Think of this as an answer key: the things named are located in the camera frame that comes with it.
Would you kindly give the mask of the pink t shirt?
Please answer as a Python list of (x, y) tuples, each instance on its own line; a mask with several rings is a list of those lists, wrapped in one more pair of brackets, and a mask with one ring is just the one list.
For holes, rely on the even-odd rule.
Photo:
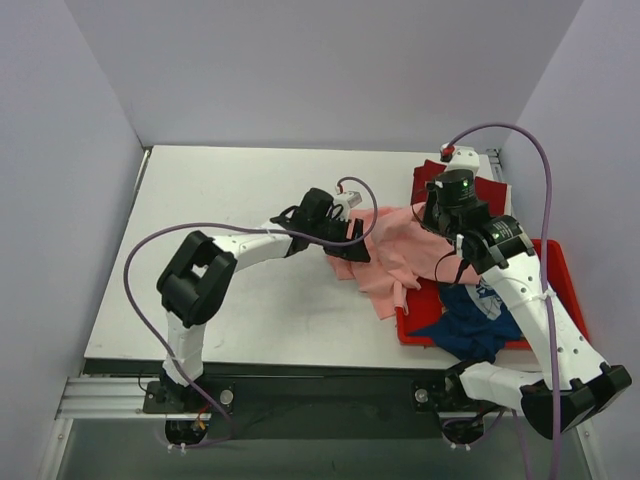
[(381, 320), (407, 310), (406, 294), (421, 288), (419, 280), (451, 283), (458, 272), (460, 259), (451, 253), (447, 241), (422, 229), (413, 215), (422, 202), (409, 207), (382, 207), (377, 219), (373, 211), (354, 210), (351, 217), (362, 219), (364, 227), (375, 227), (365, 239), (371, 260), (368, 263), (347, 261), (329, 256), (329, 265), (339, 280), (353, 280), (366, 295)]

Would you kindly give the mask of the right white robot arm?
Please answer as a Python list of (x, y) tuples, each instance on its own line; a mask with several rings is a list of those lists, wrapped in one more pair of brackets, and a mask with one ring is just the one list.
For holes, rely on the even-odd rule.
[(472, 171), (444, 171), (426, 189), (425, 228), (445, 238), (463, 266), (497, 293), (540, 366), (528, 373), (487, 361), (461, 362), (446, 373), (447, 403), (465, 408), (477, 400), (514, 409), (547, 439), (606, 409), (632, 378), (579, 331), (548, 284), (546, 249), (536, 248), (515, 218), (491, 215), (476, 194)]

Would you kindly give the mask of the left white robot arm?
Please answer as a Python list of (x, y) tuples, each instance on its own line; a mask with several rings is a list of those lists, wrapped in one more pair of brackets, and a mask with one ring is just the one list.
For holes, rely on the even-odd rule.
[(364, 243), (364, 221), (351, 220), (361, 195), (340, 186), (335, 194), (310, 189), (255, 233), (210, 237), (189, 233), (157, 282), (167, 312), (168, 345), (161, 384), (166, 398), (182, 412), (195, 409), (202, 387), (205, 324), (222, 306), (235, 273), (259, 263), (287, 258), (320, 245), (332, 257), (357, 263), (371, 261)]

